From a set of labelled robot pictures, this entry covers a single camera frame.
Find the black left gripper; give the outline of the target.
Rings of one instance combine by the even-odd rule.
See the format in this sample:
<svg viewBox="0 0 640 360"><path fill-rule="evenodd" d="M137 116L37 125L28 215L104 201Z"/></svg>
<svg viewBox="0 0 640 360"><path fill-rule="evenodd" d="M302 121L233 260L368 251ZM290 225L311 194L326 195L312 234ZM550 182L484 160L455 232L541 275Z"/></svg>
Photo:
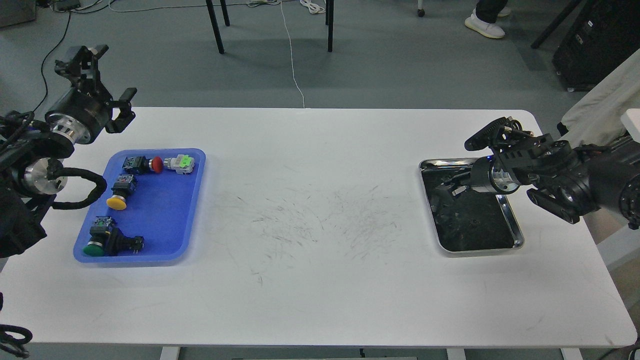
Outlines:
<svg viewBox="0 0 640 360"><path fill-rule="evenodd" d="M135 119L131 100L137 88L127 88L118 100L103 101L89 95L108 93L101 81L98 60L109 50L109 45L94 47L81 45L68 49L64 59L55 60L54 71L69 80L71 87L45 113L45 121L52 130L63 135L64 129L75 144L93 143L105 128L107 133L122 133ZM112 109L118 109L115 119Z"/></svg>

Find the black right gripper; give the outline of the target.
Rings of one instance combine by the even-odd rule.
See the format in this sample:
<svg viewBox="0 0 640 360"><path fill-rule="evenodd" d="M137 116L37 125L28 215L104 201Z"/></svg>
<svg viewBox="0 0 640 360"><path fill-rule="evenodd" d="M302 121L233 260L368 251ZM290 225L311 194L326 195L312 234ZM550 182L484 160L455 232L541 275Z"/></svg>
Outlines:
<svg viewBox="0 0 640 360"><path fill-rule="evenodd" d="M509 195L520 185L491 156L478 158L470 168L451 169L438 183L441 198L456 199L467 191Z"/></svg>

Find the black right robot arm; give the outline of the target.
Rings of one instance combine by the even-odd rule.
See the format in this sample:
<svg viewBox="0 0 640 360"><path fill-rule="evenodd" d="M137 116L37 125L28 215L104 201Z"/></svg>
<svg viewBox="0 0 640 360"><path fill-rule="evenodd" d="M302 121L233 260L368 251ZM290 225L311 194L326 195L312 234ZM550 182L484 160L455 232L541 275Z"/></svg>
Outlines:
<svg viewBox="0 0 640 360"><path fill-rule="evenodd" d="M567 140L535 136L518 120L500 117L469 137L464 148L492 153L442 178L429 197L435 215L466 191L504 196L528 186L526 194L537 207L567 223L606 209L625 218L631 230L639 228L639 144L631 136L612 145L573 148Z"/></svg>

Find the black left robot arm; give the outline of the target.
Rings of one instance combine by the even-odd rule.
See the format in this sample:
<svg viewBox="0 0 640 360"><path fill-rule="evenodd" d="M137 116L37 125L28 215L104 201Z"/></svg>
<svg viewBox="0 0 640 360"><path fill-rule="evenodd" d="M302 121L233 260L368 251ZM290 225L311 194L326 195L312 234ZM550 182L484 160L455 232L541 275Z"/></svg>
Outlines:
<svg viewBox="0 0 640 360"><path fill-rule="evenodd" d="M69 48L55 73L70 82L67 92L38 120L34 111L1 117L0 240L3 259L21 255L47 235L48 210L89 207L106 191L102 175L65 167L76 145L93 143L103 130L121 133L135 118L136 88L114 98L101 80L105 44Z"/></svg>

